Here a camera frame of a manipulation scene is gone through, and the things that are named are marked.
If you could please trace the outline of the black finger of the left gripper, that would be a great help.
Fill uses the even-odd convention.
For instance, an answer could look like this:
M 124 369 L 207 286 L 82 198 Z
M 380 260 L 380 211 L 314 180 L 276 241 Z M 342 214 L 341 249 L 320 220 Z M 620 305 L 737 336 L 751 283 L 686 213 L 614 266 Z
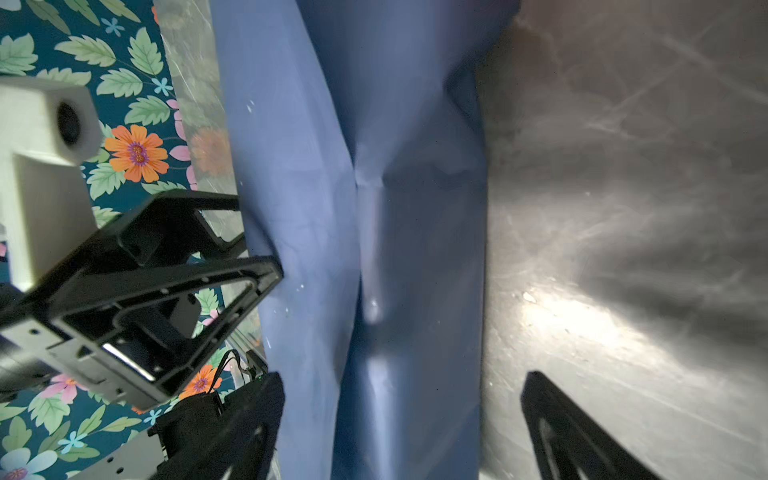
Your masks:
M 176 267 L 198 253 L 206 270 L 237 264 L 242 234 L 225 240 L 205 219 L 208 211 L 239 212 L 235 195 L 169 190 L 154 195 L 102 228 L 89 247 L 91 270 Z

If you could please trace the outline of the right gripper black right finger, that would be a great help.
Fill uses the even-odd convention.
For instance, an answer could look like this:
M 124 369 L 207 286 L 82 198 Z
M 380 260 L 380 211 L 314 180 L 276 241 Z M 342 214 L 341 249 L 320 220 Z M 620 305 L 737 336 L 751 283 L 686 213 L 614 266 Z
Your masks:
M 521 407 L 543 479 L 656 479 L 540 371 L 527 373 Z

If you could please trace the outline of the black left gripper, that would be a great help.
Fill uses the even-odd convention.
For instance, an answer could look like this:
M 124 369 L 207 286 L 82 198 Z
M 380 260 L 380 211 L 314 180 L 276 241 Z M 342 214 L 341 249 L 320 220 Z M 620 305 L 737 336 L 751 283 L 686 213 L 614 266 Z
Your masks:
M 1 402 L 65 374 L 149 409 L 180 393 L 282 280 L 273 257 L 1 283 Z

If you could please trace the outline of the light blue wrapping paper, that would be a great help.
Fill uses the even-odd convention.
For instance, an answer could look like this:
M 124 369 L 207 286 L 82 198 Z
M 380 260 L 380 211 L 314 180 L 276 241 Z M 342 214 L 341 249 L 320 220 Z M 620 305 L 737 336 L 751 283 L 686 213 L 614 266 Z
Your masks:
M 286 479 L 474 479 L 487 157 L 478 59 L 515 1 L 214 1 Z

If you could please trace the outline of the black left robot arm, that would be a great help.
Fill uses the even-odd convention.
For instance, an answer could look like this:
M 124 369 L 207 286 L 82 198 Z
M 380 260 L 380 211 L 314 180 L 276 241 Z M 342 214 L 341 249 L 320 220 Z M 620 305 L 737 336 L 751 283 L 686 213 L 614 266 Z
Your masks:
M 96 231 L 27 292 L 6 287 L 4 355 L 18 391 L 49 367 L 147 410 L 174 407 L 148 432 L 86 471 L 93 479 L 264 479 L 285 394 L 263 358 L 225 353 L 246 375 L 227 398 L 185 388 L 279 284 L 272 257 L 226 241 L 207 211 L 237 211 L 233 195 L 170 190 Z

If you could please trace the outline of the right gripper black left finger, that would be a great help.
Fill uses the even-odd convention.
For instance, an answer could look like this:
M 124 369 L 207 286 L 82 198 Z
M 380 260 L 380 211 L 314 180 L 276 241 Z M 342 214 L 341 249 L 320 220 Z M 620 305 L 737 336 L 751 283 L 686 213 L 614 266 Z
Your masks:
M 257 479 L 269 476 L 285 394 L 277 372 L 258 377 L 222 399 L 190 396 L 150 428 L 166 460 L 154 479 Z

